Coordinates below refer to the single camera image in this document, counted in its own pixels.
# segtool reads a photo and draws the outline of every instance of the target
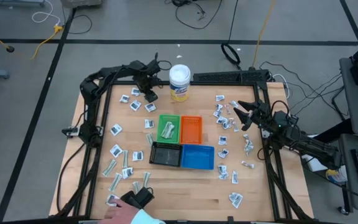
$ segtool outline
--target green tray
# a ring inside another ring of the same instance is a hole
[[[175,126],[175,129],[173,129],[172,138],[165,139],[161,137],[161,134],[168,121],[172,122],[172,124]],[[158,121],[157,142],[178,144],[179,135],[180,135],[180,116],[171,115],[171,114],[161,114],[160,119]]]

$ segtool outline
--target white cable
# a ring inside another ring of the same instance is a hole
[[[34,22],[36,22],[36,23],[41,23],[41,22],[45,22],[50,16],[52,16],[52,17],[55,17],[55,18],[58,19],[58,22],[56,23],[56,26],[59,26],[59,24],[60,24],[60,18],[57,17],[57,16],[55,16],[55,15],[52,15],[52,12],[53,12],[53,5],[52,5],[52,3],[50,3],[50,1],[48,1],[48,0],[45,0],[45,1],[46,1],[47,3],[49,3],[49,5],[50,5],[50,13],[46,13],[46,12],[36,12],[36,13],[34,13],[34,14],[32,15],[31,19],[32,19]],[[43,15],[47,15],[47,16],[46,16],[44,19],[40,20],[40,21],[36,21],[36,20],[34,19],[34,16],[37,15],[37,14],[43,14]]]
[[[273,78],[276,77],[276,76],[280,76],[284,80],[285,86],[287,86],[287,93],[288,93],[287,94],[287,99],[288,99],[290,97],[290,89],[288,87],[288,83],[287,83],[286,79],[281,74],[276,74],[276,75],[273,76]]]

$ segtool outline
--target human hand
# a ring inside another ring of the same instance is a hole
[[[112,200],[112,203],[116,203],[120,207],[109,207],[104,215],[105,219],[101,220],[99,224],[131,224],[139,209],[119,199]]]

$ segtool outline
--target orange tray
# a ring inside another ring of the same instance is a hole
[[[181,116],[180,144],[203,143],[203,118],[201,116]]]

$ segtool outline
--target blue tray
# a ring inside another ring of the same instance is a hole
[[[181,166],[190,169],[213,170],[215,148],[213,146],[183,145]]]

